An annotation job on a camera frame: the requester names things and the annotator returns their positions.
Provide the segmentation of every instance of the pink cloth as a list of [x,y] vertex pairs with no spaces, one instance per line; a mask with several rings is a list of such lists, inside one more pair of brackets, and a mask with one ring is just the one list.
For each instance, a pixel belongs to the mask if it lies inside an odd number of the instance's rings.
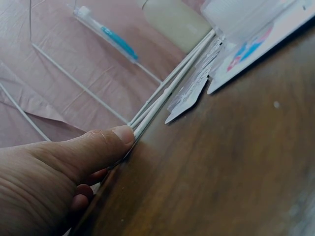
[[[135,0],[78,3],[126,40],[140,62],[161,79],[185,56],[147,23]],[[67,1],[33,0],[32,5],[34,43],[123,117],[132,119],[158,84],[79,23]],[[24,111],[59,121],[35,119],[49,138],[59,141],[123,124],[30,45],[28,1],[2,0],[0,22],[0,81]],[[41,140],[3,92],[0,102],[0,147]]]

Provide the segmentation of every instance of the white bottle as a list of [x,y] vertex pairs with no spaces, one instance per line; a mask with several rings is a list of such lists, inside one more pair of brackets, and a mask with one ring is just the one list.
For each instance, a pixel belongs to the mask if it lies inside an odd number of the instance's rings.
[[211,30],[210,24],[181,0],[137,0],[147,21],[189,53]]

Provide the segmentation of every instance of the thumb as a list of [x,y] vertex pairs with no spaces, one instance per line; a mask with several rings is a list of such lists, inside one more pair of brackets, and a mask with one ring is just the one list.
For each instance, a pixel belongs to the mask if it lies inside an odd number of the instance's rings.
[[122,159],[133,143],[133,130],[124,125],[111,130],[93,130],[81,137],[55,143],[50,153],[63,165],[64,174],[79,183]]

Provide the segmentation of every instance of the brown wood surface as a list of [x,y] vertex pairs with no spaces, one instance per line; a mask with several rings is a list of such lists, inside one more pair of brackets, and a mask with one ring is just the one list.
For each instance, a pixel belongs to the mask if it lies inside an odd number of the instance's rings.
[[315,235],[314,27],[170,125],[167,104],[74,235]]

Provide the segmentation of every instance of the blue toothbrush handle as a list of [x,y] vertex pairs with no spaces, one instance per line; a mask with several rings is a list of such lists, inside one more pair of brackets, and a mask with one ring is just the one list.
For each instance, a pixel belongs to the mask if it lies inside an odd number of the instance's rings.
[[138,55],[126,43],[126,41],[124,41],[120,36],[112,32],[109,28],[106,28],[105,26],[102,26],[101,29],[108,37],[110,37],[116,44],[118,44],[129,56],[131,56],[134,60],[138,60]]

